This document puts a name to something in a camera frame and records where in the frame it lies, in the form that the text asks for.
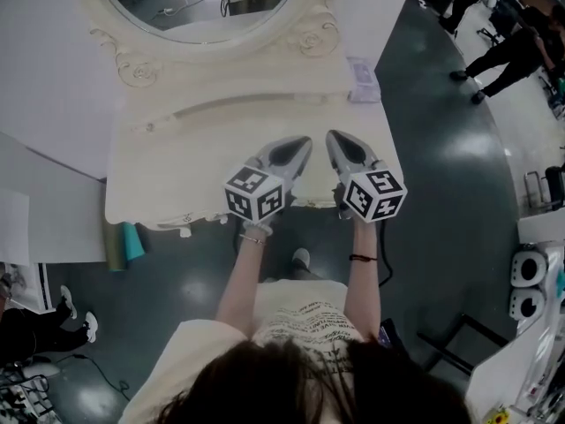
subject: woman's left arm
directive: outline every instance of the woman's left arm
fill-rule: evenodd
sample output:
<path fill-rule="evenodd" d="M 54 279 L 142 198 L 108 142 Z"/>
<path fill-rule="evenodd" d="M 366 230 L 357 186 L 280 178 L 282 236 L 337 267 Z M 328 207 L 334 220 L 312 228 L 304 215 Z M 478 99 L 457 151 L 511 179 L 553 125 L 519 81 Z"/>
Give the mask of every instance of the woman's left arm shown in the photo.
<path fill-rule="evenodd" d="M 258 228 L 250 227 L 239 248 L 236 265 L 231 271 L 230 280 L 223 292 L 215 319 L 252 336 L 253 309 L 263 250 L 267 234 Z"/>

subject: white cube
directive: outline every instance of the white cube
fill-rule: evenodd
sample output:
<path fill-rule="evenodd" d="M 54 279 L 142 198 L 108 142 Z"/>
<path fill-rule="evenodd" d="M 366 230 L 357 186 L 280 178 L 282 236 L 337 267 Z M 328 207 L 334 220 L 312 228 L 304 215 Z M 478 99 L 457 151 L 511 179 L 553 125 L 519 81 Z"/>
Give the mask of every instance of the white cube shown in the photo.
<path fill-rule="evenodd" d="M 283 180 L 247 165 L 238 167 L 223 184 L 228 210 L 260 223 L 284 208 Z"/>
<path fill-rule="evenodd" d="M 390 170 L 351 174 L 343 201 L 367 223 L 398 214 L 408 191 Z"/>

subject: desk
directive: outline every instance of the desk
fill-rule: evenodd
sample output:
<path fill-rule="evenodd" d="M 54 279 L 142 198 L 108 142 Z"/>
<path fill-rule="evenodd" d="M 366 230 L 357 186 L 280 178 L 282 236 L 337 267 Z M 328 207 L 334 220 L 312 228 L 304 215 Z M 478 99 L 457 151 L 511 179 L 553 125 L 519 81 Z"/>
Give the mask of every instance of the desk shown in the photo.
<path fill-rule="evenodd" d="M 313 153 L 294 188 L 295 205 L 333 207 L 337 176 L 326 133 L 339 129 L 369 143 L 403 179 L 382 104 L 351 104 L 340 96 L 315 104 L 291 99 L 217 103 L 180 115 L 154 132 L 117 127 L 109 161 L 106 217 L 149 227 L 226 212 L 222 182 L 267 143 L 291 135 L 313 139 Z"/>

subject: black hair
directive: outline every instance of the black hair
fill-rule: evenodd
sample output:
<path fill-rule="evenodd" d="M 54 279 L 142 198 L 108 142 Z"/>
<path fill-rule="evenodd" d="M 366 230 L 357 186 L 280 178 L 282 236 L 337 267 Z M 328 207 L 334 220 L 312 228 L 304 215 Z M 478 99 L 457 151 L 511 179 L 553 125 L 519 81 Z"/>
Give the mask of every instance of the black hair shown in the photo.
<path fill-rule="evenodd" d="M 343 424 L 471 424 L 461 395 L 406 355 L 376 341 L 348 345 L 350 390 L 291 341 L 264 347 L 247 341 L 210 362 L 194 385 L 165 405 L 157 424 L 244 422 L 317 424 L 333 406 Z"/>
<path fill-rule="evenodd" d="M 551 10 L 551 17 L 553 20 L 559 22 L 562 27 L 565 27 L 565 8 L 557 4 Z"/>

